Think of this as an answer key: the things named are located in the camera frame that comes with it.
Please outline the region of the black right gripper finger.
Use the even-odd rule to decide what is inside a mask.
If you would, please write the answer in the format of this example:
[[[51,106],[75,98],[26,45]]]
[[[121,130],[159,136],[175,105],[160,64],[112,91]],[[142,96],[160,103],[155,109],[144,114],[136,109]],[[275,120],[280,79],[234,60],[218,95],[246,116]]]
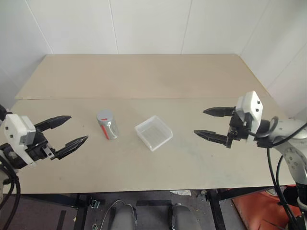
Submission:
[[[194,133],[207,141],[222,144],[224,146],[226,145],[226,142],[227,142],[227,136],[220,135],[212,131],[194,130]]]
[[[235,109],[236,109],[235,107],[212,107],[205,109],[203,113],[215,117],[224,117],[224,116],[232,116]]]

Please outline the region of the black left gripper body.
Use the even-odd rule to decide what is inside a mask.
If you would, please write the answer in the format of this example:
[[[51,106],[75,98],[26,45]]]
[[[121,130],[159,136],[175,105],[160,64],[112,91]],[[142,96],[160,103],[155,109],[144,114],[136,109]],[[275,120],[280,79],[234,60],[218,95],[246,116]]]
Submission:
[[[54,148],[51,147],[43,132],[50,129],[49,127],[37,127],[33,143],[27,145],[26,153],[33,161],[50,158],[54,160],[57,156]]]

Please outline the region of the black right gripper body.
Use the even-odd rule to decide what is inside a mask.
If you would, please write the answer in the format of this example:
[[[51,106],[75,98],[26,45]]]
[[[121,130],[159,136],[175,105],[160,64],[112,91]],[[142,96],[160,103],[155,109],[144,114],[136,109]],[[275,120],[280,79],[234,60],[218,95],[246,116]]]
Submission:
[[[243,116],[243,120],[241,120],[237,112],[233,111],[227,133],[226,147],[231,148],[233,140],[247,140],[248,130],[250,130],[250,114],[247,113]]]

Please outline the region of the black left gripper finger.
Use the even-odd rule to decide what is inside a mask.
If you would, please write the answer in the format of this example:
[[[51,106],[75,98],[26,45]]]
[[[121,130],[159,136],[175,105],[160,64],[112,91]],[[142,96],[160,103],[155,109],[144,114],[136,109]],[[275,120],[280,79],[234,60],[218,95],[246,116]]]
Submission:
[[[37,132],[43,132],[48,129],[54,129],[56,127],[61,126],[65,122],[67,122],[69,119],[71,119],[70,115],[61,115],[61,116],[49,118],[45,121],[35,124],[35,130]]]
[[[71,153],[75,152],[81,145],[83,145],[87,139],[88,136],[84,136],[70,141],[65,145],[65,147],[55,152],[55,158],[61,160],[62,158],[70,155]]]

